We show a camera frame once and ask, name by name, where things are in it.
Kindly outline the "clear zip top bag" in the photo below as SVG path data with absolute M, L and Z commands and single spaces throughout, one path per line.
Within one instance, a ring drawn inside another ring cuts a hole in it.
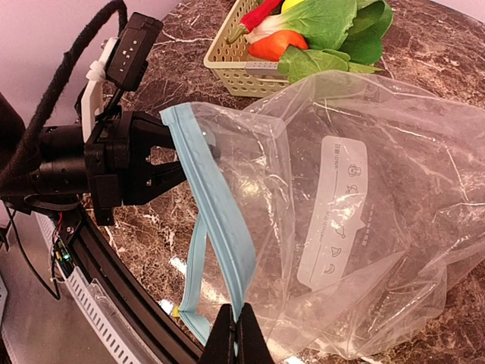
M 202 344 L 249 304 L 282 360 L 409 340 L 484 259 L 484 111 L 326 71 L 243 110 L 166 108 L 198 208 L 179 317 Z

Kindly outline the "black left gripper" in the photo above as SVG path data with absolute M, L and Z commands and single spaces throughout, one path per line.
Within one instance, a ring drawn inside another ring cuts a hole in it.
M 114 224 L 114 208 L 129 197 L 153 146 L 175 150 L 169 128 L 142 111 L 125 111 L 96 123 L 84 146 L 89 192 L 99 226 Z M 180 162 L 151 165 L 145 201 L 152 201 L 186 180 Z

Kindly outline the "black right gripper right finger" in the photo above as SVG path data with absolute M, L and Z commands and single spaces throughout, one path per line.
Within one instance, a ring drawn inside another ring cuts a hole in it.
M 274 364 L 254 310 L 245 303 L 236 323 L 236 362 L 244 364 Z

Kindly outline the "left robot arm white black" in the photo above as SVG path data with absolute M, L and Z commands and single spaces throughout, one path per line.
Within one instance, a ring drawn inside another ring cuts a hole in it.
M 79 125 L 47 127 L 54 107 L 87 46 L 112 15 L 118 35 L 108 40 L 86 75 L 76 109 Z M 27 127 L 7 102 L 1 103 L 1 198 L 23 212 L 64 212 L 91 196 L 100 226 L 114 223 L 119 206 L 141 206 L 185 181 L 179 162 L 153 165 L 155 146 L 172 149 L 171 133 L 143 111 L 124 111 L 120 99 L 136 91 L 149 65 L 147 57 L 161 32 L 161 21 L 129 14 L 122 1 L 107 3 L 84 27 L 54 73 Z

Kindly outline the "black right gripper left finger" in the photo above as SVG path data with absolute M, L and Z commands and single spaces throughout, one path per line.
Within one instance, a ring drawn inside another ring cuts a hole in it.
M 236 323 L 231 305 L 222 305 L 198 364 L 234 364 Z

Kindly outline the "long red chili pepper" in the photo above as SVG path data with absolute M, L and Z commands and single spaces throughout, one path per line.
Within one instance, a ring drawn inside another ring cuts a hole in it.
M 283 0 L 265 0 L 257 8 L 250 11 L 239 21 L 235 30 L 225 38 L 226 44 L 235 43 L 243 35 L 251 33 L 262 21 L 277 9 Z

